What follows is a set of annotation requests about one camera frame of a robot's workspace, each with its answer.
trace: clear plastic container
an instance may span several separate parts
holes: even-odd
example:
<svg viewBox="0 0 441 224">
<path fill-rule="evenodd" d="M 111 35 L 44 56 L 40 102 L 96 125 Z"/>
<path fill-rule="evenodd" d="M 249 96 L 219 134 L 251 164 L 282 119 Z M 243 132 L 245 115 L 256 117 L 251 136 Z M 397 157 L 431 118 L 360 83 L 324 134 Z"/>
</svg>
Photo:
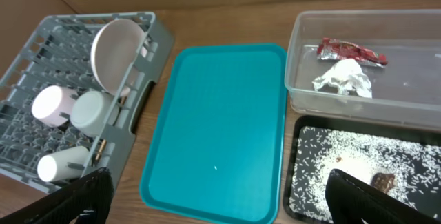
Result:
<svg viewBox="0 0 441 224">
<path fill-rule="evenodd" d="M 385 68 L 362 66 L 372 99 L 316 92 L 312 81 L 335 61 L 317 60 L 323 37 L 384 54 Z M 285 86 L 292 108 L 305 114 L 441 127 L 441 10 L 313 11 L 298 15 L 287 57 Z"/>
</svg>

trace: red wrapper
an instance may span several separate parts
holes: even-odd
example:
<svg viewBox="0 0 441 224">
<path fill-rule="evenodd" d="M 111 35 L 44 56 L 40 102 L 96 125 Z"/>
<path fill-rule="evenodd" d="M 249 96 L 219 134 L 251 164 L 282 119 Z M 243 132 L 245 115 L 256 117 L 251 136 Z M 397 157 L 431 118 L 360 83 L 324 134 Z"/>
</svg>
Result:
<svg viewBox="0 0 441 224">
<path fill-rule="evenodd" d="M 355 59 L 359 64 L 384 67 L 387 65 L 386 56 L 351 42 L 323 38 L 318 46 L 319 59 Z"/>
</svg>

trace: candy wrapper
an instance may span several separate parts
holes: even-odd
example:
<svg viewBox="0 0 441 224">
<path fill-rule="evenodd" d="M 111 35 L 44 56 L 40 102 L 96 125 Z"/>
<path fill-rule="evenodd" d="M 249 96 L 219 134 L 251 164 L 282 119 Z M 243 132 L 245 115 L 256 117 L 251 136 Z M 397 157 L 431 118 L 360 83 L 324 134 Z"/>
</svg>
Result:
<svg viewBox="0 0 441 224">
<path fill-rule="evenodd" d="M 371 82 L 355 59 L 337 62 L 321 77 L 314 79 L 312 84 L 315 91 L 329 85 L 337 88 L 338 94 L 348 95 L 351 91 L 356 91 L 358 96 L 372 98 Z"/>
<path fill-rule="evenodd" d="M 360 65 L 370 65 L 383 68 L 387 65 L 386 56 L 354 43 L 337 39 L 323 38 L 318 46 L 317 57 L 319 59 L 354 59 Z"/>
</svg>

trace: crumpled tissue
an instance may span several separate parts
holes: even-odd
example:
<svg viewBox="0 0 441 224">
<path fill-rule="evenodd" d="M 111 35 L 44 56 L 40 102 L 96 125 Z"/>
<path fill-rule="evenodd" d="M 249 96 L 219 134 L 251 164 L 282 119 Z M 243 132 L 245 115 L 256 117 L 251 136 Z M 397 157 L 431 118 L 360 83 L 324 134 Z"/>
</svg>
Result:
<svg viewBox="0 0 441 224">
<path fill-rule="evenodd" d="M 329 85 L 337 88 L 338 94 L 348 95 L 356 91 L 358 96 L 372 98 L 371 82 L 354 59 L 340 60 L 312 84 L 315 91 Z"/>
</svg>

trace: tray rim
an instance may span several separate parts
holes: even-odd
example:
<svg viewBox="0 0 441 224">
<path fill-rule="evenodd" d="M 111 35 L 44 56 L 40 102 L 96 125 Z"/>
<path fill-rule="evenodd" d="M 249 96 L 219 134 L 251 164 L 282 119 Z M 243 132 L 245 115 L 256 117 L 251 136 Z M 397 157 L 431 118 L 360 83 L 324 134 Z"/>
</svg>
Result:
<svg viewBox="0 0 441 224">
<path fill-rule="evenodd" d="M 295 213 L 289 208 L 289 197 L 291 196 L 291 184 L 292 184 L 292 176 L 294 175 L 294 165 L 296 161 L 297 155 L 297 140 L 300 134 L 300 131 L 305 126 L 314 125 L 315 128 L 324 128 L 324 129 L 333 129 L 339 131 L 346 132 L 356 132 L 360 134 L 370 134 L 376 136 L 382 136 L 390 139 L 400 139 L 409 142 L 416 142 L 423 145 L 439 145 L 441 146 L 441 130 L 439 132 L 433 132 L 430 130 L 419 130 L 417 128 L 406 128 L 406 127 L 398 127 L 393 125 L 384 125 L 379 123 L 369 123 L 363 121 L 354 121 L 354 120 L 346 120 L 346 119 L 337 119 L 331 117 L 323 117 L 323 116 L 311 116 L 304 115 L 297 119 L 294 125 L 294 133 L 291 144 L 291 150 L 289 152 L 289 162 L 287 168 L 287 177 L 285 179 L 285 188 L 283 190 L 282 197 L 282 206 L 284 211 L 293 219 L 304 221 L 306 223 L 320 223 L 320 224 L 330 224 L 326 221 L 319 221 L 314 218 L 305 216 L 304 214 Z M 369 129 L 371 132 L 363 132 L 364 130 Z M 393 131 L 393 133 L 397 134 L 399 137 L 391 136 L 387 134 L 387 132 Z M 439 140 L 438 142 L 429 141 L 429 139 Z"/>
<path fill-rule="evenodd" d="M 172 99 L 173 93 L 174 93 L 174 84 L 176 83 L 176 78 L 178 76 L 178 72 L 181 68 L 181 64 L 183 60 L 189 55 L 194 53 L 201 53 L 201 52 L 238 52 L 241 50 L 249 50 L 250 48 L 253 48 L 253 51 L 271 51 L 275 52 L 278 55 L 278 58 L 280 59 L 280 66 L 281 68 L 281 76 L 279 80 L 279 94 L 280 94 L 280 104 L 279 104 L 279 118 L 278 118 L 278 130 L 277 130 L 277 136 L 276 139 L 280 137 L 280 144 L 276 146 L 276 152 L 280 154 L 280 156 L 276 159 L 277 163 L 275 163 L 274 168 L 277 167 L 277 175 L 276 178 L 273 178 L 272 180 L 276 182 L 275 185 L 272 187 L 275 187 L 275 189 L 271 189 L 274 191 L 273 197 L 269 211 L 267 215 L 258 220 L 258 221 L 247 221 L 243 219 L 237 219 L 232 218 L 229 216 L 222 216 L 218 214 L 213 214 L 209 212 L 201 212 L 202 215 L 197 214 L 189 214 L 190 212 L 194 212 L 193 209 L 181 207 L 177 205 L 172 205 L 169 203 L 159 202 L 157 200 L 154 200 L 151 196 L 148 190 L 144 190 L 147 187 L 142 187 L 142 185 L 148 185 L 149 184 L 149 176 L 144 176 L 148 174 L 150 171 L 150 168 L 154 164 L 154 159 L 156 158 L 156 152 L 159 145 L 160 140 L 160 132 L 157 132 L 158 129 L 162 130 L 162 126 L 165 122 L 166 116 L 168 115 L 168 106 L 170 105 L 170 101 Z M 167 85 L 167 90 L 165 92 L 164 98 L 163 98 L 163 104 L 161 106 L 161 111 L 159 112 L 158 121 L 156 122 L 155 132 L 152 137 L 152 141 L 150 143 L 150 148 L 147 155 L 147 160 L 145 162 L 145 166 L 143 168 L 143 173 L 141 176 L 141 182 L 139 184 L 139 193 L 142 201 L 144 204 L 146 204 L 149 207 L 152 207 L 154 209 L 162 210 L 165 212 L 171 212 L 173 214 L 179 214 L 181 216 L 186 216 L 190 218 L 196 218 L 203 221 L 209 221 L 209 222 L 215 222 L 215 223 L 272 223 L 276 219 L 278 215 L 278 208 L 279 208 L 279 200 L 280 200 L 280 188 L 281 188 L 281 176 L 282 176 L 282 162 L 283 162 L 283 143 L 284 143 L 284 133 L 285 133 L 285 117 L 286 117 L 286 100 L 287 100 L 287 90 L 284 85 L 284 72 L 285 72 L 285 62 L 287 58 L 287 52 L 285 49 L 280 47 L 278 44 L 275 43 L 252 43 L 252 44 L 231 44 L 231 45 L 208 45 L 208 46 L 196 46 L 196 47 L 190 47 L 184 49 L 181 53 L 178 54 L 174 65 L 172 69 L 172 73 L 170 74 L 169 83 Z"/>
</svg>

